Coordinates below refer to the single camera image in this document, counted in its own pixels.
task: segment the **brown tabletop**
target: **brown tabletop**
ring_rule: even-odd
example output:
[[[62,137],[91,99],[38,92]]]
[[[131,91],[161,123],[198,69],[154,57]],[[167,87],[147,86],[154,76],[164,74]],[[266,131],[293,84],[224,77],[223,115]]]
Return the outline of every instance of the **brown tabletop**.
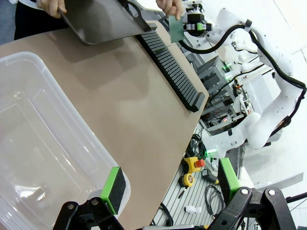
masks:
[[[119,217],[127,230],[149,225],[200,118],[208,93],[176,44],[157,32],[199,92],[201,110],[179,100],[135,37],[84,46],[70,29],[0,46],[0,58],[29,51],[42,58],[72,104],[122,167],[131,185]]]

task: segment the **human hand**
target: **human hand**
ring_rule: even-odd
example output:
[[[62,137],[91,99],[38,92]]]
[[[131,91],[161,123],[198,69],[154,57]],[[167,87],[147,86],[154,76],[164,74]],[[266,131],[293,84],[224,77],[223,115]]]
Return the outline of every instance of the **human hand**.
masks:
[[[63,13],[66,13],[64,0],[37,0],[36,6],[39,9],[43,9],[49,15],[55,18],[60,18],[61,15],[58,12],[58,8],[61,9]]]
[[[166,15],[175,15],[177,20],[180,19],[183,13],[182,0],[156,0],[155,2]]]

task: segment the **red object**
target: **red object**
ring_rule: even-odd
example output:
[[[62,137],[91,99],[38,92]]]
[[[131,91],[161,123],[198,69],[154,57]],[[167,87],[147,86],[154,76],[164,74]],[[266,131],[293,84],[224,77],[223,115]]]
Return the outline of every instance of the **red object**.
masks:
[[[196,168],[201,168],[201,167],[204,167],[205,166],[205,161],[203,159],[201,160],[198,160],[195,162],[195,167]]]

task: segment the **clear plastic container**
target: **clear plastic container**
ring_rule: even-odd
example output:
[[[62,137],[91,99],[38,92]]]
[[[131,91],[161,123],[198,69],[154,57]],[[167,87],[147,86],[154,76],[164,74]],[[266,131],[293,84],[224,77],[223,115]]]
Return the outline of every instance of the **clear plastic container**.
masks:
[[[7,229],[52,229],[62,205],[83,204],[115,166],[37,55],[0,59],[0,220]],[[125,179],[119,214],[130,196]]]

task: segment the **black pants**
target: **black pants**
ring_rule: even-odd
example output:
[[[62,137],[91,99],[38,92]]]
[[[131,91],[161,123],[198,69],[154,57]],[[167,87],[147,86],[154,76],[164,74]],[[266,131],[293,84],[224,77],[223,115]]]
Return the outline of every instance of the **black pants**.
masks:
[[[33,9],[20,2],[16,7],[15,26],[15,40],[68,27],[63,19],[54,18],[44,11]]]

